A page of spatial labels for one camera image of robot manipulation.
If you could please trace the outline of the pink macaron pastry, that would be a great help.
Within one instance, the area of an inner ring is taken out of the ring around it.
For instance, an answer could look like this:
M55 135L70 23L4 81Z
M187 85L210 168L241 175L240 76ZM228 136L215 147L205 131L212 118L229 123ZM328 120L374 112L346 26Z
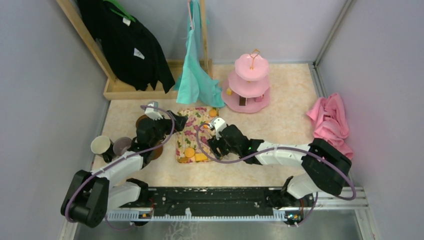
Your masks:
M254 102L255 102L255 103L261 103L261 102L263 102L263 101L264 101L264 97L265 97L265 95L264 95L264 94L263 94L263 95L261 95L261 96L255 97L255 98L254 98Z

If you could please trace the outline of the floral serving tray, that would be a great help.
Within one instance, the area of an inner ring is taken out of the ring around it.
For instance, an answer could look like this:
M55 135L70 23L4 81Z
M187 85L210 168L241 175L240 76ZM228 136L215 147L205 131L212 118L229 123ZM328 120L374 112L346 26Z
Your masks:
M211 122L214 117L209 116L209 111L215 109L219 114L219 109L211 106L196 106L196 107L186 107L181 108L177 114L179 116L187 116L188 121L185 124L185 127L182 131L176 134L176 160L185 157L184 151L186 148L195 149L195 153L203 153L206 156L212 156L213 153L210 151L210 148L207 146L207 140L211 138L211 132L207 128L201 127L203 123ZM190 163L206 163L205 162L196 162L195 156L190 158Z

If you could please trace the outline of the yellow square biscuit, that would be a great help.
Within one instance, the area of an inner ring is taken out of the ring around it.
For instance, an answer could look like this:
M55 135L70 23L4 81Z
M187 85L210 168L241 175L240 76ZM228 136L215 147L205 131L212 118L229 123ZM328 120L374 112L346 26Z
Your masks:
M208 162L209 158L204 153L196 153L194 155L194 160L196 163Z

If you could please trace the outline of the round orange cookie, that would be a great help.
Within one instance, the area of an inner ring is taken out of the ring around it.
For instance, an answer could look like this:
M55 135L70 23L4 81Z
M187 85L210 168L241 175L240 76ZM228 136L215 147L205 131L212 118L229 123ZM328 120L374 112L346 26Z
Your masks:
M192 158L192 157L194 157L194 156L195 156L195 154L196 154L196 151L195 151L195 149L194 149L194 148L192 148L192 147L187 147L187 148L184 150L184 156L185 156L186 158Z

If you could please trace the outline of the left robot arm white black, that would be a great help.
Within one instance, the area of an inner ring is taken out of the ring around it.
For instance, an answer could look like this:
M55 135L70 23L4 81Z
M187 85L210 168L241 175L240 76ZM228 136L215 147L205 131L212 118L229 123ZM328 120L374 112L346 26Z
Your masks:
M144 207L149 203L148 184L129 175L146 167L154 151L181 132L187 116L167 110L165 118L158 107L146 107L145 116L136 124L136 136L128 150L98 170L77 171L62 202L60 213L70 223L98 226L108 212L128 203Z

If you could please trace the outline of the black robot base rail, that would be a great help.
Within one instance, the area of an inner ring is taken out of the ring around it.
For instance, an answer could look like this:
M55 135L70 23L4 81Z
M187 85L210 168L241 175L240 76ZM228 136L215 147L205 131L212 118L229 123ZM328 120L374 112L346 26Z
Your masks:
M122 208L143 208L147 221L281 221L299 224L316 197L297 199L282 187L148 187Z

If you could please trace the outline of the chocolate cake slice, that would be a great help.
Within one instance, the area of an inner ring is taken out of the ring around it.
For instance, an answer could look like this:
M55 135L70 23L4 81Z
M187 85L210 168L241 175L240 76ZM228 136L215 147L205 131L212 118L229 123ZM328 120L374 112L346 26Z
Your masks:
M239 106L246 106L247 105L247 98L245 97L239 97L239 102L238 102Z

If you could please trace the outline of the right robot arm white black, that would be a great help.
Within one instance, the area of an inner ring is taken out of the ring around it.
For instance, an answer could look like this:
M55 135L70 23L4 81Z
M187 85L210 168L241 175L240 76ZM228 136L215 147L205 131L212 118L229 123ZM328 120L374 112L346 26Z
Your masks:
M315 192L340 198L346 185L355 188L348 177L352 162L322 138L314 138L309 144L276 144L248 138L232 124L218 128L207 144L218 162L235 154L240 162L250 165L302 168L304 174L289 177L283 185L281 199L287 206L295 206Z

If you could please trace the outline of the small orange pastry top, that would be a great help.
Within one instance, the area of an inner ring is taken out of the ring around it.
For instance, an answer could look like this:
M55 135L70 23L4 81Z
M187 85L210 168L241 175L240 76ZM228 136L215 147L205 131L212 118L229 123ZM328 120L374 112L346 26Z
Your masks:
M217 116L218 116L218 111L217 111L216 109L211 109L211 110L209 111L209 116L210 116L211 118L215 118L215 117L217 117Z

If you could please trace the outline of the yellow cheese wedge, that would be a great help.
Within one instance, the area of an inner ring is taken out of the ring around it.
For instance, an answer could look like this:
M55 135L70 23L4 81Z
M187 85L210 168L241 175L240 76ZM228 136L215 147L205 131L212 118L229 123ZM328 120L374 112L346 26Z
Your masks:
M226 93L228 96L231 96L231 95L233 94L233 91L232 91L232 89L231 89L230 87L228 87L228 88L226 89L225 93Z

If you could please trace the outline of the small brown cookie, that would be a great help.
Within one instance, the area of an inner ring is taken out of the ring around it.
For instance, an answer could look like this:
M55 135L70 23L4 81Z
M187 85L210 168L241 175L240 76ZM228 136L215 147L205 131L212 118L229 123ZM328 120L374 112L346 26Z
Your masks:
M177 161L180 164L187 164L187 163L190 163L190 158L188 158L188 157L181 157Z

